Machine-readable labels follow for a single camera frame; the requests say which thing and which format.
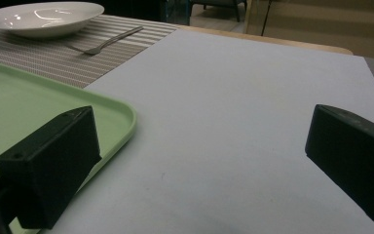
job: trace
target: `chair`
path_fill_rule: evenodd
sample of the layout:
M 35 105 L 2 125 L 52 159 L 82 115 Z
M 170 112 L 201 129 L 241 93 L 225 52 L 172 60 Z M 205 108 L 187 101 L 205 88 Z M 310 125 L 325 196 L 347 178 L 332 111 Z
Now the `chair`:
M 190 2 L 190 12 L 189 16 L 191 17 L 191 12 L 193 10 L 194 4 L 201 4 L 206 9 L 206 6 L 213 7 L 224 7 L 224 8 L 233 8 L 236 12 L 237 20 L 240 21 L 240 14 L 238 5 L 244 3 L 244 8 L 247 10 L 247 1 L 246 0 L 189 0 Z

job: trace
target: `gray placemat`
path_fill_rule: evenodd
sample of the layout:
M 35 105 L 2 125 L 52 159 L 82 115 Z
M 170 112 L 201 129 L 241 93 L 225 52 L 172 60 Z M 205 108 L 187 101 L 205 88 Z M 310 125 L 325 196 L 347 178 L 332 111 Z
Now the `gray placemat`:
M 87 56 L 70 50 L 65 43 L 88 49 L 137 26 L 144 29 Z M 59 82 L 84 88 L 171 34 L 174 25 L 141 19 L 101 15 L 74 35 L 53 40 L 31 40 L 0 30 L 0 63 Z

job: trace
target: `white table surface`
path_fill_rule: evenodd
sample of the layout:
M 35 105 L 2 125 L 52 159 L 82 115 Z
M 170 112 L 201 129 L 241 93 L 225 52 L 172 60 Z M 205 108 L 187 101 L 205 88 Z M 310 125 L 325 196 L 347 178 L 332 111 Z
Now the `white table surface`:
M 373 233 L 304 151 L 316 104 L 374 122 L 363 58 L 177 30 L 88 86 L 137 130 L 45 233 Z

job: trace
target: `white plate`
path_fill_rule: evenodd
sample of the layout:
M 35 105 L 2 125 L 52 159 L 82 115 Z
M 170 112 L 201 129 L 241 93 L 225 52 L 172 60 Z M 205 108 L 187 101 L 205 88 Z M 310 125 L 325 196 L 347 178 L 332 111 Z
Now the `white plate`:
M 59 37 L 79 31 L 103 12 L 87 2 L 24 4 L 0 9 L 0 29 L 29 38 Z

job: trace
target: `silver fork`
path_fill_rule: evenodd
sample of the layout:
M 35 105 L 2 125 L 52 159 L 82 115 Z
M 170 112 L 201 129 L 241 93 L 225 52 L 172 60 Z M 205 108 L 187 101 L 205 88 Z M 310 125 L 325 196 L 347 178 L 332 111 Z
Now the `silver fork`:
M 104 41 L 103 43 L 101 43 L 99 46 L 97 46 L 97 47 L 95 47 L 95 48 L 92 48 L 92 49 L 88 49 L 88 50 L 81 50 L 81 49 L 76 48 L 76 47 L 74 47 L 74 46 L 72 46 L 72 45 L 69 45 L 69 44 L 66 44 L 65 46 L 66 46 L 67 48 L 69 48 L 69 49 L 72 49 L 72 50 L 75 50 L 75 51 L 79 51 L 79 52 L 82 52 L 82 53 L 87 54 L 87 55 L 92 55 L 92 56 L 94 56 L 94 55 L 96 55 L 96 54 L 99 54 L 99 53 L 101 52 L 102 48 L 104 48 L 104 47 L 106 47 L 106 46 L 108 46 L 108 45 L 111 45 L 112 43 L 114 43 L 114 42 L 116 42 L 116 41 L 118 41 L 118 40 L 121 40 L 121 39 L 123 39 L 123 38 L 125 38 L 125 37 L 128 37 L 128 36 L 134 34 L 134 33 L 137 32 L 137 31 L 140 31 L 140 30 L 142 30 L 142 29 L 143 29 L 142 26 L 136 27 L 136 28 L 134 28 L 134 29 L 132 29 L 132 30 L 130 30 L 130 31 L 127 31 L 127 32 L 121 33 L 121 34 L 118 35 L 118 36 L 111 37 L 110 39 L 108 39 L 108 40 Z

